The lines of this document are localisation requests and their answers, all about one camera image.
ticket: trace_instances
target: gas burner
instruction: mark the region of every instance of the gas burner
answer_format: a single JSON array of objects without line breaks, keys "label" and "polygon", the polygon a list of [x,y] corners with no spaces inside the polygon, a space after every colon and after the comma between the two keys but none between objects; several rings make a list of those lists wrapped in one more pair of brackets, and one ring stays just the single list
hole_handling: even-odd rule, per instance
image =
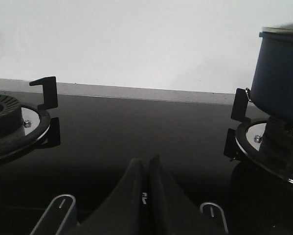
[{"label": "gas burner", "polygon": [[45,136],[51,118],[46,109],[57,107],[56,78],[45,77],[30,86],[43,85],[44,101],[37,107],[0,95],[0,160],[14,156]]},{"label": "gas burner", "polygon": [[241,122],[235,132],[239,150],[263,169],[293,183],[293,125],[273,116],[247,118],[249,91],[245,91],[237,89],[231,115]]}]

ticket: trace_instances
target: gas stove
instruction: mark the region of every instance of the gas stove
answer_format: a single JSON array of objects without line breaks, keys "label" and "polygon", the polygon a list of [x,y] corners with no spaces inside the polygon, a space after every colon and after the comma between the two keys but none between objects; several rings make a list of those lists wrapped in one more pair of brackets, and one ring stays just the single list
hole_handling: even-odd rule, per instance
[{"label": "gas stove", "polygon": [[256,87],[232,104],[56,89],[0,90],[0,235],[293,235],[293,123]]}]

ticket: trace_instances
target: black glass cooktop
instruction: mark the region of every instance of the black glass cooktop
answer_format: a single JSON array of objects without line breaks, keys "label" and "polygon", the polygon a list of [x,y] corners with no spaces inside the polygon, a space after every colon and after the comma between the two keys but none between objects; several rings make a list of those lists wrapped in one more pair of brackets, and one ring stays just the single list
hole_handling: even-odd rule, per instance
[{"label": "black glass cooktop", "polygon": [[[0,93],[35,104],[43,97]],[[293,235],[293,185],[224,155],[228,129],[239,125],[230,119],[231,105],[77,95],[58,95],[58,105],[49,113],[59,120],[60,145],[0,165],[0,235],[30,234],[60,194],[76,198],[82,223],[132,158],[141,159],[142,191],[150,195],[148,166],[157,155],[197,210],[206,202],[224,210],[229,234]],[[248,108],[248,116],[266,117],[256,107]],[[141,200],[141,234],[154,234],[148,200]]]}]

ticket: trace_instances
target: screw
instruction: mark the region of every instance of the screw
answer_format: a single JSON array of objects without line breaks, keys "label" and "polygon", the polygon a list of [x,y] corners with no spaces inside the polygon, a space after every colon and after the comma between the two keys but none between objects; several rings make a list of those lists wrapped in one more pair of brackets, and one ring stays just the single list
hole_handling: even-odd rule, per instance
[{"label": "screw", "polygon": [[31,127],[31,121],[30,120],[24,120],[23,125],[25,128]]},{"label": "screw", "polygon": [[260,136],[260,135],[254,136],[254,142],[255,143],[261,143],[262,140],[263,140],[263,137],[262,136]]}]

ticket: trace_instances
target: black pan support prong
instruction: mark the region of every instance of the black pan support prong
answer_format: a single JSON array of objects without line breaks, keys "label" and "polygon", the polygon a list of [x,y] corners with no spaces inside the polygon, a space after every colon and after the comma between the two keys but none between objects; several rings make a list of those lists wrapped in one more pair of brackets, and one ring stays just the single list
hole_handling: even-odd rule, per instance
[{"label": "black pan support prong", "polygon": [[231,119],[250,123],[250,118],[246,117],[246,109],[248,108],[248,102],[251,101],[249,97],[249,89],[236,89]]},{"label": "black pan support prong", "polygon": [[38,105],[38,110],[58,107],[56,77],[44,77],[29,83],[30,86],[43,86],[44,104]]}]

